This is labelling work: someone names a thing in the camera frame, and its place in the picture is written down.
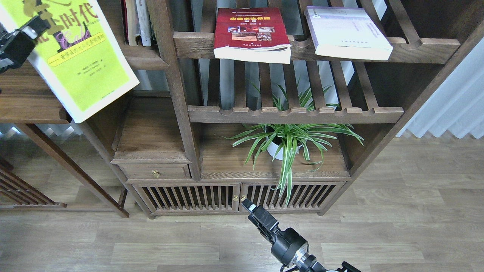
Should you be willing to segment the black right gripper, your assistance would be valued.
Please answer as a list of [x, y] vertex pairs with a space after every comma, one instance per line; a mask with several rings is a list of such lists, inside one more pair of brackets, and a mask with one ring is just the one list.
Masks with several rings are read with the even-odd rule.
[[242, 201], [249, 211], [248, 219], [257, 227], [260, 234], [272, 244], [271, 253], [285, 267], [292, 267], [295, 260], [307, 254], [309, 244], [297, 231], [287, 228], [281, 231], [279, 222], [261, 205], [256, 206], [248, 198]]

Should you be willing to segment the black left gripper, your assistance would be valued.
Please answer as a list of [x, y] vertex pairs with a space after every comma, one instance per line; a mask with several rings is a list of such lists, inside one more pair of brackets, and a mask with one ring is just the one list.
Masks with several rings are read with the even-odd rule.
[[49, 28], [49, 24], [37, 15], [19, 29], [15, 29], [12, 32], [2, 31], [0, 40], [0, 73], [4, 73], [8, 69], [21, 67], [37, 45], [36, 38]]

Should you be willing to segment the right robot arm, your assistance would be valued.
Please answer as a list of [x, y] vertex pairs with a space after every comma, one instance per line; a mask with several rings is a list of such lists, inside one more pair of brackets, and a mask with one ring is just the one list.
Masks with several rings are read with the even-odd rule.
[[282, 263], [280, 271], [288, 267], [290, 272], [327, 272], [328, 270], [317, 262], [314, 255], [309, 254], [309, 245], [297, 231], [287, 228], [281, 231], [279, 222], [266, 211], [262, 205], [256, 206], [251, 200], [242, 199], [242, 205], [249, 211], [248, 219], [258, 228], [261, 235], [271, 243], [271, 253]]

